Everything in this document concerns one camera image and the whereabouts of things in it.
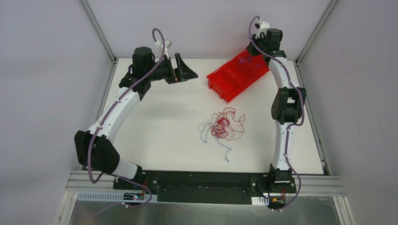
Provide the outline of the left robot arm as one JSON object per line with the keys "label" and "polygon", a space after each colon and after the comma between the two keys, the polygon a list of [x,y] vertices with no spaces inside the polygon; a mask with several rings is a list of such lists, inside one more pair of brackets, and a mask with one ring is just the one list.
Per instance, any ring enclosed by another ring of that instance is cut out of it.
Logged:
{"label": "left robot arm", "polygon": [[99,119],[86,131],[79,130],[74,136],[77,160],[80,165],[108,175],[125,178],[131,189],[143,184],[141,166],[121,159],[113,146],[115,137],[128,114],[142,101],[151,83],[164,80],[167,84],[185,82],[198,77],[175,53],[176,68],[165,51],[159,60],[151,48],[142,46],[134,50],[132,63],[121,79],[113,102]]}

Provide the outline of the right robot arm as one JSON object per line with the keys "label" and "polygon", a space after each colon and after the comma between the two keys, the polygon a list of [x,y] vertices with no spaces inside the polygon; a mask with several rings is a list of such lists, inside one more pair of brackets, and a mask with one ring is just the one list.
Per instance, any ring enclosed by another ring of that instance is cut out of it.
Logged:
{"label": "right robot arm", "polygon": [[281,30],[260,28],[256,34],[250,34],[250,38],[247,50],[252,56],[262,55],[278,88],[271,105],[271,116],[276,124],[275,152],[265,178],[265,190],[296,193],[290,156],[294,130],[304,123],[306,89],[292,79],[287,69],[286,54],[280,50]]}

